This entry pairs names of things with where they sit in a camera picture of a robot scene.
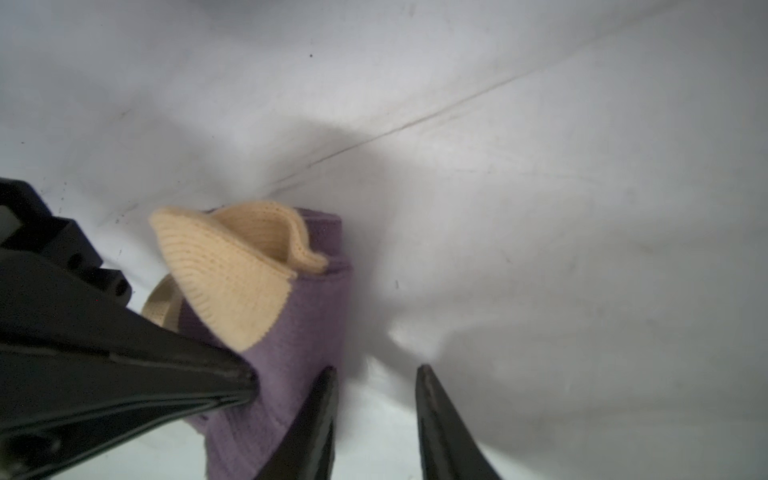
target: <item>beige knit trim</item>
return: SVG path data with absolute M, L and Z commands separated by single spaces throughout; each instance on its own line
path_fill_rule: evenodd
M 327 259 L 310 249 L 298 212 L 273 202 L 235 205 L 210 215 L 165 207 L 152 214 L 150 223 L 184 298 L 236 351 L 269 331 L 297 271 L 322 273 L 327 266 Z M 178 309 L 169 292 L 173 286 L 164 282 L 144 310 L 156 323 L 171 325 L 168 317 L 177 319 Z
M 179 331 L 179 312 L 183 297 L 174 278 L 168 274 L 149 294 L 141 315 L 157 326 Z

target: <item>purple fabric roll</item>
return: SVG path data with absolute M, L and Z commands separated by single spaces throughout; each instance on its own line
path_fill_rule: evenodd
M 205 435 L 209 480 L 253 480 L 282 441 L 326 366 L 341 366 L 352 266 L 341 254 L 336 215 L 299 210 L 310 247 L 329 260 L 323 275 L 300 273 L 270 331 L 240 355 L 259 376 L 259 398 L 187 421 Z M 179 333 L 222 346 L 184 302 Z

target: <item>screw hole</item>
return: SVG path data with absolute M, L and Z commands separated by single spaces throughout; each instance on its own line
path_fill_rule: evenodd
M 117 284 L 117 286 L 114 288 L 114 294 L 117 296 L 123 296 L 125 292 L 128 291 L 128 282 L 125 280 L 120 280 Z
M 79 253 L 76 253 L 75 255 L 69 257 L 69 260 L 67 260 L 67 268 L 74 270 L 78 268 L 81 263 L 83 263 L 83 256 Z

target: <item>folded fabric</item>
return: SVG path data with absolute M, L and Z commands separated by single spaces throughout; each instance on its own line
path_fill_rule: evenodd
M 352 267 L 336 215 L 252 202 L 210 214 L 167 207 L 151 225 L 170 270 L 142 314 L 232 349 L 258 399 L 189 419 L 205 435 L 209 480 L 253 480 L 328 365 L 340 367 Z

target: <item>white backdrop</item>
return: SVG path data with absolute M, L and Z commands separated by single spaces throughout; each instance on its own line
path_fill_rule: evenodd
M 420 478 L 421 362 L 505 478 L 766 478 L 766 25 L 760 0 L 2 0 L 0 176 L 133 308 L 156 207 L 340 214 L 334 478 Z M 61 478 L 203 465 L 176 423 Z

